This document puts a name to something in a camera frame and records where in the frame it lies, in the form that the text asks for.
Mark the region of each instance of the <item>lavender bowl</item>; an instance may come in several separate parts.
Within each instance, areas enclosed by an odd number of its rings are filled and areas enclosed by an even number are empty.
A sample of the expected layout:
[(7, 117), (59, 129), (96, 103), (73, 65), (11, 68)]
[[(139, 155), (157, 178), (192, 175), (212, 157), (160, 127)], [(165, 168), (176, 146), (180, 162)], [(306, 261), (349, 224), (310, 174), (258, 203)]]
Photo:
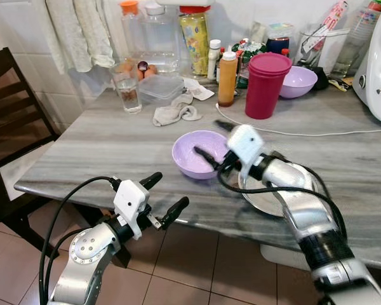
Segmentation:
[(317, 81), (318, 76), (315, 72), (303, 67), (292, 66), (284, 78), (279, 95), (284, 98), (301, 97), (308, 93)]
[(226, 147), (226, 138), (209, 130), (197, 130), (182, 135), (172, 147), (172, 158), (180, 171), (193, 179), (206, 180), (216, 176), (211, 165), (198, 155), (193, 147), (198, 146), (222, 162), (224, 155), (229, 151)]

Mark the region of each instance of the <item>paper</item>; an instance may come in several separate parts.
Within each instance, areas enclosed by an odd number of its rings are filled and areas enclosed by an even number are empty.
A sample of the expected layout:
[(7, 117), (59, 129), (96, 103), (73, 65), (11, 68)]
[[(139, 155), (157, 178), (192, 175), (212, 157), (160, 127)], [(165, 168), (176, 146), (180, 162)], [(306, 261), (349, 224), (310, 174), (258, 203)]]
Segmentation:
[(207, 100), (215, 93), (213, 91), (210, 91), (209, 89), (206, 89), (204, 86), (199, 84), (199, 82), (195, 79), (191, 78), (183, 78), (184, 79), (184, 86), (188, 88), (189, 92), (192, 94), (194, 98), (197, 98), (198, 100)]

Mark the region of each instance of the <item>kitchen counter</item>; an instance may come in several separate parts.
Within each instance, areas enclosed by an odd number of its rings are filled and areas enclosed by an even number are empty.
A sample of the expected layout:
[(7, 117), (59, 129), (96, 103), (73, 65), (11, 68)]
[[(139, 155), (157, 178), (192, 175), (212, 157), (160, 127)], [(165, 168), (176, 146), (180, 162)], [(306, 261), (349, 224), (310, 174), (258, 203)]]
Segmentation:
[[(62, 199), (80, 182), (98, 175), (140, 180), (156, 171), (164, 178), (150, 192), (154, 215), (163, 215), (182, 196), (190, 205), (178, 219), (189, 226), (229, 236), (297, 250), (285, 221), (255, 210), (240, 194), (216, 179), (192, 180), (182, 175), (171, 157), (179, 136), (193, 130), (219, 130), (224, 119), (215, 108), (217, 95), (194, 105), (199, 121), (179, 121), (155, 127), (156, 105), (127, 114), (113, 91), (105, 91), (84, 111), (57, 142), (17, 182), (26, 193)], [(295, 100), (280, 100), (270, 119), (254, 120), (244, 113), (245, 92), (223, 113), (241, 123), (288, 133), (336, 133), (381, 130), (356, 97), (336, 88), (310, 92)], [(301, 137), (261, 132), (273, 149), (290, 161), (313, 168), (324, 179), (345, 219), (354, 254), (381, 268), (381, 133)], [(113, 208), (114, 192), (106, 182), (95, 182), (72, 197), (76, 203)]]

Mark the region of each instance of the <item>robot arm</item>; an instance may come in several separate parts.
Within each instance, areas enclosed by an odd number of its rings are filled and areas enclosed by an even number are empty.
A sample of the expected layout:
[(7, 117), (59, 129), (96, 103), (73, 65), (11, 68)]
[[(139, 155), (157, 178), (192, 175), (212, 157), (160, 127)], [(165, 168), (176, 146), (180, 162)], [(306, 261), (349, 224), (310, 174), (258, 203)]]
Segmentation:
[[(304, 167), (290, 163), (278, 153), (263, 153), (264, 142), (252, 126), (229, 128), (228, 123), (224, 124), (231, 134), (227, 141), (230, 151), (222, 164), (195, 148), (218, 170), (221, 183), (225, 184), (221, 174), (235, 168), (240, 170), (242, 179), (249, 175), (269, 188), (299, 187), (316, 192), (316, 181)], [(239, 193), (245, 191), (225, 186)], [(321, 195), (303, 191), (276, 191), (274, 195), (283, 206), (284, 217), (311, 268), (316, 288), (325, 294), (320, 304), (381, 305), (381, 288), (354, 257), (330, 207), (320, 199)]]
[(69, 247), (68, 263), (48, 301), (48, 305), (94, 305), (102, 286), (102, 276), (113, 256), (129, 239), (139, 239), (149, 226), (166, 229), (189, 204), (183, 197), (162, 219), (150, 213), (150, 189), (162, 174), (141, 182), (120, 181), (113, 186), (115, 215), (94, 228), (79, 233)]

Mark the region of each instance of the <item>kitchen appliance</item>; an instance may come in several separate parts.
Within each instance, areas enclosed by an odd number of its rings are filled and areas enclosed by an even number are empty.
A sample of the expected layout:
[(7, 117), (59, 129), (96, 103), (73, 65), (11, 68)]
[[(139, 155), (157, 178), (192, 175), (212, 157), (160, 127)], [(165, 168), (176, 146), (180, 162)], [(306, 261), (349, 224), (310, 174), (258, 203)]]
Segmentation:
[(354, 76), (353, 88), (371, 113), (381, 121), (381, 15), (370, 49)]

